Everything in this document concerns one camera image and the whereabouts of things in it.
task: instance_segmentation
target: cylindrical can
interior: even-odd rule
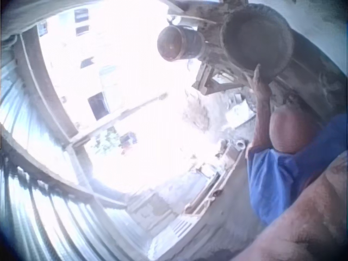
[[[158,36],[157,49],[167,61],[198,58],[204,53],[205,40],[190,27],[168,26]]]

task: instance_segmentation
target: bucket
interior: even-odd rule
[[[262,4],[235,9],[221,27],[221,43],[229,60],[253,75],[272,81],[289,63],[294,49],[292,30],[277,11]]]
[[[167,61],[198,58],[204,53],[201,33],[186,26],[168,26],[158,36],[157,49]]]

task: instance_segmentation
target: man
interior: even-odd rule
[[[346,261],[347,151],[233,261]]]
[[[256,130],[248,151],[251,206],[267,224],[278,218],[334,159],[347,150],[347,114],[319,129],[310,115],[281,107],[271,114],[270,87],[260,65],[249,84],[257,98]]]

